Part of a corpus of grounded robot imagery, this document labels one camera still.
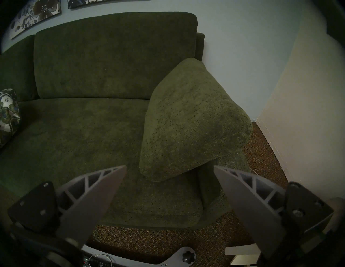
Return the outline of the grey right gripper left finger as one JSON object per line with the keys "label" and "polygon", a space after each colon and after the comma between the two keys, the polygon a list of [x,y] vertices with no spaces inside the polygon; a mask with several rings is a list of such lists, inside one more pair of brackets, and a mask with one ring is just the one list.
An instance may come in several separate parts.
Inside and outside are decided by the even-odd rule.
{"label": "grey right gripper left finger", "polygon": [[78,176],[55,189],[44,181],[8,208],[14,225],[35,234],[70,238],[83,246],[109,208],[125,165]]}

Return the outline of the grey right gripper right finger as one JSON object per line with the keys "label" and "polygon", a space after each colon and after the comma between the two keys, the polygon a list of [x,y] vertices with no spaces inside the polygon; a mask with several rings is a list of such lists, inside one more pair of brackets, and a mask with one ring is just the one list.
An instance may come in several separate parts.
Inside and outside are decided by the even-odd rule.
{"label": "grey right gripper right finger", "polygon": [[214,166],[227,200],[258,246],[259,260],[300,260],[323,239],[334,209],[297,182],[283,189],[270,180]]}

